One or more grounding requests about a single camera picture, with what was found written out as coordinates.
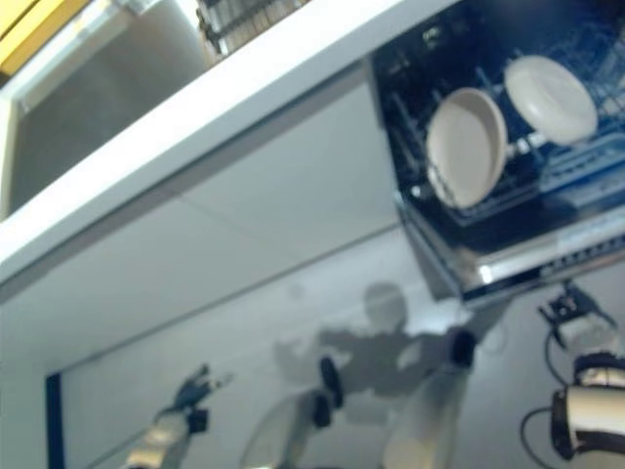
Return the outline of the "right robot hand dark palm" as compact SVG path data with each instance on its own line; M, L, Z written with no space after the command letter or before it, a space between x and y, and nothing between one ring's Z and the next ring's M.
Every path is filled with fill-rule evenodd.
M538 313L549 324L550 332L561 348L566 348L563 327L576 320L595 316L601 318L608 327L617 328L615 319L572 280L565 281L562 288L563 293L560 296L537 308Z

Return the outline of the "left robot hand dark palm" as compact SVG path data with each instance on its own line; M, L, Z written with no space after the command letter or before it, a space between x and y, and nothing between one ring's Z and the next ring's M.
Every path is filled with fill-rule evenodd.
M189 375L175 394L171 408L175 411L196 408L203 400L216 391L228 386L234 374L227 372L217 377L211 374L208 363L203 363L196 371Z

